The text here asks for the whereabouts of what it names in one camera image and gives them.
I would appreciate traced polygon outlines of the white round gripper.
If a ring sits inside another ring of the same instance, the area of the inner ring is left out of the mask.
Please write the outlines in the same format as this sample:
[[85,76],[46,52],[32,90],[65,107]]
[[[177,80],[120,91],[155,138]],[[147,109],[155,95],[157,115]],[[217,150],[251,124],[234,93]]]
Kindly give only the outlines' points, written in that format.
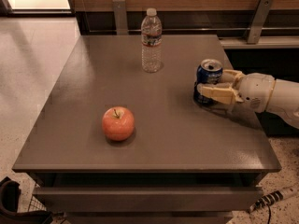
[[[233,86],[239,81],[237,91]],[[262,113],[267,107],[274,86],[275,79],[270,75],[260,73],[245,75],[239,70],[224,69],[220,84],[200,83],[197,90],[206,98],[222,104],[242,103],[245,108]]]

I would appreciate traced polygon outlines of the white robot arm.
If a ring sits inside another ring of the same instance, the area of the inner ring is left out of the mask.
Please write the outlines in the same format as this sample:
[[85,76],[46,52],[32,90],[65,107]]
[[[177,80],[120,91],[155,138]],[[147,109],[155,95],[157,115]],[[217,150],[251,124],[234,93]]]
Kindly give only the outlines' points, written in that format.
[[299,84],[261,73],[224,69],[217,84],[199,83],[196,90],[213,101],[239,104],[256,113],[268,112],[299,128]]

